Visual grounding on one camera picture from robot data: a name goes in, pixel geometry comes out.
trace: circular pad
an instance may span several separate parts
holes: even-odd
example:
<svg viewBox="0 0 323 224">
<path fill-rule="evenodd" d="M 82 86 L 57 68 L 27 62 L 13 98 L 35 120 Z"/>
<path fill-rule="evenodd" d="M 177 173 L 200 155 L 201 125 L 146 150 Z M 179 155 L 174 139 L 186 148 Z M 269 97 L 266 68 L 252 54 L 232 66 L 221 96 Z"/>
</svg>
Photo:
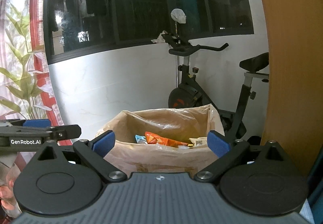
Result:
<svg viewBox="0 0 323 224">
<path fill-rule="evenodd" d="M 14 194 L 23 211 L 64 215 L 86 207 L 98 196 L 102 182 L 92 169 L 56 160 L 34 163 L 17 178 Z"/>
<path fill-rule="evenodd" d="M 62 172 L 47 173 L 37 180 L 36 185 L 47 194 L 60 194 L 72 188 L 74 177 Z"/>
<path fill-rule="evenodd" d="M 230 169 L 220 180 L 220 191 L 235 207 L 261 216 L 299 212 L 307 196 L 304 178 L 273 160 Z"/>
</svg>

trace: logo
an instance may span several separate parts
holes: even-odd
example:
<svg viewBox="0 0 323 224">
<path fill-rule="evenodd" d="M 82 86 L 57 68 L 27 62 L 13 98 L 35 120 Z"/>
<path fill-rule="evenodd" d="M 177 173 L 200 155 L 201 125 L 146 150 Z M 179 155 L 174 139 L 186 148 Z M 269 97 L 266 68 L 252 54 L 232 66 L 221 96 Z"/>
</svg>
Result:
<svg viewBox="0 0 323 224">
<path fill-rule="evenodd" d="M 30 146 L 30 145 L 41 145 L 42 140 L 41 138 L 20 138 L 20 137 L 10 137 L 10 146 L 12 147 L 23 147 L 23 146 Z"/>
</svg>

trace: bike handlebar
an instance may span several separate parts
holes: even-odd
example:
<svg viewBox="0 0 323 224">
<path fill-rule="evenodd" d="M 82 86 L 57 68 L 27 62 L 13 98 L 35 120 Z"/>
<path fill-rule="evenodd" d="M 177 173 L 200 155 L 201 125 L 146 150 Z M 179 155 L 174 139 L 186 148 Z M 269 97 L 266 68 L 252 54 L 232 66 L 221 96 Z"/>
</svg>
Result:
<svg viewBox="0 0 323 224">
<path fill-rule="evenodd" d="M 189 41 L 183 38 L 180 38 L 178 35 L 163 34 L 162 37 L 172 47 L 171 49 L 168 50 L 168 52 L 171 55 L 177 55 L 177 56 L 183 56 L 183 57 L 190 56 L 191 54 L 197 52 L 199 49 L 206 49 L 206 50 L 220 52 L 229 46 L 228 43 L 225 43 L 220 48 L 206 46 L 206 45 L 199 45 L 199 44 L 193 46 L 190 44 Z"/>
<path fill-rule="evenodd" d="M 222 45 L 220 48 L 216 48 L 216 47 L 211 47 L 211 46 L 206 46 L 206 45 L 199 45 L 200 49 L 206 49 L 206 50 L 211 50 L 211 51 L 216 51 L 216 52 L 221 52 L 223 51 L 226 47 L 229 46 L 228 43 L 225 43 L 224 45 Z"/>
</svg>

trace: blue foam pad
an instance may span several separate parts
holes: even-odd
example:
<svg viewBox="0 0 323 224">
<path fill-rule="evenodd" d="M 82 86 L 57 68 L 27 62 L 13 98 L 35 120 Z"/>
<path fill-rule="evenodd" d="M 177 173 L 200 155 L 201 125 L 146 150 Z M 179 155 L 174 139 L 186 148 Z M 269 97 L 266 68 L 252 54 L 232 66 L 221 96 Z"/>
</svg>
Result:
<svg viewBox="0 0 323 224">
<path fill-rule="evenodd" d="M 36 119 L 36 120 L 26 120 L 23 126 L 31 126 L 31 127 L 49 127 L 51 126 L 51 122 L 49 119 Z"/>
<path fill-rule="evenodd" d="M 218 158 L 230 151 L 230 145 L 211 131 L 207 134 L 207 146 Z"/>
<path fill-rule="evenodd" d="M 101 157 L 105 157 L 107 153 L 114 148 L 114 143 L 116 142 L 116 135 L 114 132 L 106 132 L 106 135 L 100 135 L 98 141 L 93 144 L 92 150 Z"/>
</svg>

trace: bike seat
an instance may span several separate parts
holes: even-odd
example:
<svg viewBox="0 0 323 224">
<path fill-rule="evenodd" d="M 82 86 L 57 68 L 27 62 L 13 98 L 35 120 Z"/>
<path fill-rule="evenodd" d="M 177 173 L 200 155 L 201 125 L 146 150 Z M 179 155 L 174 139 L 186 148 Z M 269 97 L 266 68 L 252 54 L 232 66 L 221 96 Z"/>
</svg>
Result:
<svg viewBox="0 0 323 224">
<path fill-rule="evenodd" d="M 243 60 L 239 66 L 246 71 L 256 73 L 269 65 L 269 53 L 263 53 L 258 56 Z"/>
</svg>

